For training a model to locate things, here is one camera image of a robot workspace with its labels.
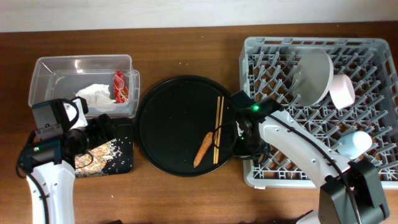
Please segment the wooden chopstick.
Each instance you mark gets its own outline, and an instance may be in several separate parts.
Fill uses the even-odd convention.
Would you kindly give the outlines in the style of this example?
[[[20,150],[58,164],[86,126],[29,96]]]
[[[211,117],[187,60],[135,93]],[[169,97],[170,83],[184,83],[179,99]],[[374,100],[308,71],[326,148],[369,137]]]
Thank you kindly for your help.
[[[216,164],[216,151],[217,151],[217,147],[216,147],[216,139],[217,139],[217,128],[219,125],[219,118],[220,118],[220,103],[221,103],[221,97],[218,96],[217,98],[217,112],[216,112],[216,124],[215,124],[215,133],[213,135],[213,164]]]
[[[219,125],[217,128],[217,139],[216,139],[216,164],[218,164],[219,161],[219,153],[220,153],[220,141],[221,141],[221,125],[223,122],[223,111],[224,111],[224,97],[221,97],[221,103],[220,103],[220,118],[219,118]]]

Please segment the white paper napkin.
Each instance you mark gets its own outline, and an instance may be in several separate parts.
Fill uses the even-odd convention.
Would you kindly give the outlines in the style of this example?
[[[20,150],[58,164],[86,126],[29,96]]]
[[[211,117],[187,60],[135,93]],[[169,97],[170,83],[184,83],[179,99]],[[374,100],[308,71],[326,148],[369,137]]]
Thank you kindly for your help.
[[[75,96],[84,98],[90,108],[100,112],[114,109],[116,103],[116,100],[111,99],[109,85],[104,84],[92,84],[77,91]]]

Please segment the orange carrot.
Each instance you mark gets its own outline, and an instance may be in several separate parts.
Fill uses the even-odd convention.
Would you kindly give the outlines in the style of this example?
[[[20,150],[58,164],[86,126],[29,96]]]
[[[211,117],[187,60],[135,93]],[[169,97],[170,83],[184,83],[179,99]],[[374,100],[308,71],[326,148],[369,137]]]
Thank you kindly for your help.
[[[204,137],[202,144],[195,156],[195,159],[193,161],[193,166],[194,167],[198,167],[203,159],[203,157],[205,156],[207,150],[210,148],[210,146],[213,144],[213,132],[209,132],[206,134],[206,136]]]

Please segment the red snack wrapper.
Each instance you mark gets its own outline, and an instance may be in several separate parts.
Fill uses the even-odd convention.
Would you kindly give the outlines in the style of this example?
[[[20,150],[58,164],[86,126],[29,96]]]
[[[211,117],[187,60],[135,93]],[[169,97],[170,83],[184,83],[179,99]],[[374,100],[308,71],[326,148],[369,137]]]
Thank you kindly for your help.
[[[113,92],[116,103],[125,103],[128,100],[129,90],[125,83],[124,74],[121,70],[115,71]]]

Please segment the grey round plate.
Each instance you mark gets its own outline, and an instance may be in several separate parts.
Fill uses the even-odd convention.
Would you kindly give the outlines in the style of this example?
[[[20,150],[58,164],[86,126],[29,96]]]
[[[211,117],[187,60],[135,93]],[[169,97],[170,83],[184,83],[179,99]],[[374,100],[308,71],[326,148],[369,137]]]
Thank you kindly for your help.
[[[298,104],[312,106],[328,93],[333,79],[333,63],[322,49],[309,50],[298,62],[293,75],[292,93],[299,96]]]

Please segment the light blue plastic cup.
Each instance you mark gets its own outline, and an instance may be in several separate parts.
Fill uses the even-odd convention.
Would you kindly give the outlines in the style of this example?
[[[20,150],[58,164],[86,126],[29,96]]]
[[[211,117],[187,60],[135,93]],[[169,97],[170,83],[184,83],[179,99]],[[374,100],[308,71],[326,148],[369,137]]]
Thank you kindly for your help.
[[[347,134],[338,140],[337,151],[351,160],[365,153],[373,144],[372,137],[364,131]]]

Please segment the white bowl with food scraps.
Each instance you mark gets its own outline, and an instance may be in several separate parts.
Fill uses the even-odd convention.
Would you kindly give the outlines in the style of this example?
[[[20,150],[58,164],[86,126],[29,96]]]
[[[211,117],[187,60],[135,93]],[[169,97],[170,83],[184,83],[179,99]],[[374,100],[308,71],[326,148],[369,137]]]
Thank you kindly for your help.
[[[341,110],[351,106],[355,102],[355,92],[349,76],[334,75],[329,90],[331,100],[336,109]]]

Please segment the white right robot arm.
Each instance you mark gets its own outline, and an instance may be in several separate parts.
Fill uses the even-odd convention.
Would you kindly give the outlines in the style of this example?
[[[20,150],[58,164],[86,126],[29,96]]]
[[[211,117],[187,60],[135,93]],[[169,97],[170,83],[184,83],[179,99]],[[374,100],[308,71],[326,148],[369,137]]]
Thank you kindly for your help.
[[[318,210],[303,214],[296,223],[374,224],[389,218],[381,180],[371,162],[354,162],[333,151],[272,98],[256,102],[241,90],[230,100],[234,110],[234,156],[253,159],[265,144],[270,144],[319,189]]]

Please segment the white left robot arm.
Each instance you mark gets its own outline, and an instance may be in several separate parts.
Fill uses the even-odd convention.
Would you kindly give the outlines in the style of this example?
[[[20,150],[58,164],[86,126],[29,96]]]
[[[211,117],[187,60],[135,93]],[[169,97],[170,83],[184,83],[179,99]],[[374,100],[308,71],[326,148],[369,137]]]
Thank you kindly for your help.
[[[16,162],[16,172],[27,180],[33,223],[74,223],[75,158],[113,140],[113,120],[101,114],[86,120],[86,100],[58,98],[32,106],[32,131]]]

